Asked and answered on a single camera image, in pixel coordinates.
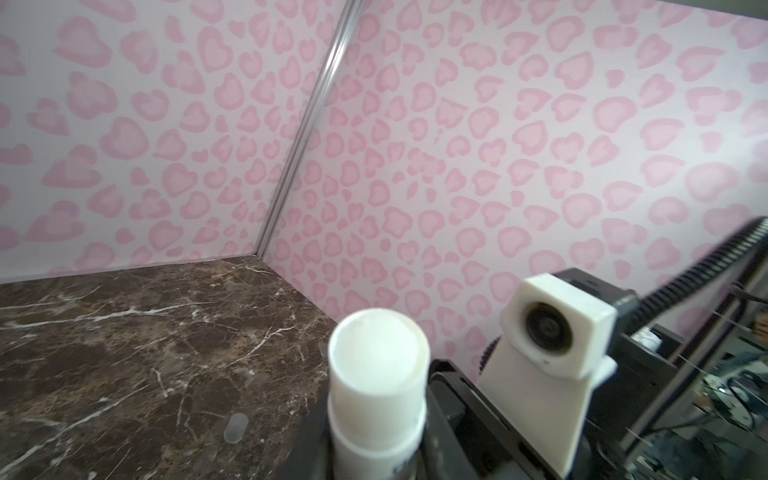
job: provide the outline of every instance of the camera lens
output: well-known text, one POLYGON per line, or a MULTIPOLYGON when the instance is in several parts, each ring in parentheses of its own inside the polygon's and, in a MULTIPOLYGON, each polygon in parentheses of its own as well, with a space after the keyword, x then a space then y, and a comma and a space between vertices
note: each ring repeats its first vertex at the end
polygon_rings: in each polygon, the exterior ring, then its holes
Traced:
POLYGON ((571 348, 571 327, 563 314, 552 305, 534 305, 525 316, 525 326, 534 343, 548 352, 564 353, 571 348))

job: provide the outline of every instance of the white cylindrical container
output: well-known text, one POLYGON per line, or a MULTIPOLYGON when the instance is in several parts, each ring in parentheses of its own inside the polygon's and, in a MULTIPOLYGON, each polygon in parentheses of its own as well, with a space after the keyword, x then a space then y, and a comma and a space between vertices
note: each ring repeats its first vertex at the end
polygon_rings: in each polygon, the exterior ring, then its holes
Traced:
POLYGON ((360 310, 334 329, 328 359, 336 480, 408 478, 426 420, 424 332, 394 310, 360 310))

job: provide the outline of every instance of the camera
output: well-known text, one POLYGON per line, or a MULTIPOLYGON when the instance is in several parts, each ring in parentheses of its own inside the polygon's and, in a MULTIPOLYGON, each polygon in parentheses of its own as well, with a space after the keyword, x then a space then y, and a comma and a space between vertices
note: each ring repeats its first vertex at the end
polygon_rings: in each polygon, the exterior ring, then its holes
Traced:
POLYGON ((616 371, 617 319, 636 305, 633 291, 569 269, 523 280, 502 311, 478 387, 562 478, 592 391, 616 371))

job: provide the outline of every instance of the wall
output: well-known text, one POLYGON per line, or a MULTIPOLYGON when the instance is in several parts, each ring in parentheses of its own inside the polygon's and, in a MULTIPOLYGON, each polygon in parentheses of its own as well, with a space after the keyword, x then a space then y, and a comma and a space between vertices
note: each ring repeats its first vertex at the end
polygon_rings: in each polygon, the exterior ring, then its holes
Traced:
MULTIPOLYGON (((476 375, 520 279, 646 293, 768 213, 768 23, 663 2, 364 12, 267 258, 476 375)), ((685 335, 708 299, 664 322, 685 335)))
POLYGON ((0 282, 252 253, 343 4, 0 2, 0 282))

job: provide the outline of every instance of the marble surface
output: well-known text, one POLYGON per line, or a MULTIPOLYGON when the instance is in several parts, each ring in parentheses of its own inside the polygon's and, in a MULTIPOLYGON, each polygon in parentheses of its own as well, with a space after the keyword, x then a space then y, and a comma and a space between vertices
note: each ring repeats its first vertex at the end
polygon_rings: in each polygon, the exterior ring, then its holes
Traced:
POLYGON ((255 257, 0 285, 0 480, 272 478, 334 325, 255 257))

